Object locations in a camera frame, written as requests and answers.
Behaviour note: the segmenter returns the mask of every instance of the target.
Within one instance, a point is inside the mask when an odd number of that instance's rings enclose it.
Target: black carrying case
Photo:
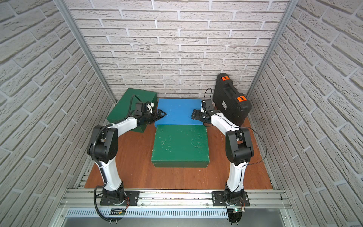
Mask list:
[[[237,126],[242,126],[252,108],[251,102],[243,93],[238,92],[226,73],[217,76],[213,102],[225,117]]]

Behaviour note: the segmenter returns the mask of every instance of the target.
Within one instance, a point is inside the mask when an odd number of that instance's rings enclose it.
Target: blue foam block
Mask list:
[[[200,99],[161,98],[158,109],[166,112],[167,115],[155,121],[155,127],[158,125],[203,125],[201,121],[191,118],[194,109],[201,109]]]

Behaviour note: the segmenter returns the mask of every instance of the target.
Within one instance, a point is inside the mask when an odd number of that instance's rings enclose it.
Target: white brick wall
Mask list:
[[[53,1],[2,1],[0,52],[0,226],[48,226],[111,101]]]
[[[248,90],[287,1],[67,4],[117,98],[127,88],[195,98],[214,87],[211,76],[220,72],[243,81],[240,91]]]
[[[363,224],[362,6],[300,0],[251,97],[301,226]]]

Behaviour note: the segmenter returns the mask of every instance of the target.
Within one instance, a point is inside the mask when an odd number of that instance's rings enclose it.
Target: green foam block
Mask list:
[[[203,125],[158,125],[151,162],[155,167],[207,167],[207,129]]]
[[[125,92],[125,94],[122,96],[122,98],[117,102],[116,106],[113,108],[113,110],[110,112],[110,114],[107,116],[107,120],[110,123],[116,123],[119,120],[125,118],[127,116],[127,112],[129,110],[129,105],[130,105],[130,101],[131,101],[131,97],[133,95],[136,95],[137,97],[139,97],[139,99],[142,102],[153,102],[154,103],[154,108],[157,106],[158,104],[158,99],[156,97],[156,92],[151,92],[151,91],[145,91],[145,90],[140,90],[140,89],[134,89],[134,88],[128,88]],[[135,104],[139,102],[137,100],[137,98],[134,97],[134,99],[132,100],[132,105],[131,105],[131,111],[133,111],[135,109]],[[147,125],[143,125],[141,127],[135,128],[132,131],[136,131],[139,133],[143,133],[146,129]]]

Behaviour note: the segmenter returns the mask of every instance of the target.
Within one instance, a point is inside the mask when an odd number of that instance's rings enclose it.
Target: wooden floor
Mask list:
[[[250,127],[246,119],[242,126]],[[154,125],[144,133],[129,131],[118,138],[116,165],[126,189],[224,189],[229,175],[229,161],[225,154],[225,135],[215,126],[207,127],[210,163],[207,168],[155,168],[151,163],[155,138]],[[260,161],[261,155],[251,132],[254,156],[250,163]],[[88,177],[85,188],[103,185],[96,165]],[[263,162],[247,166],[245,189],[272,189]]]

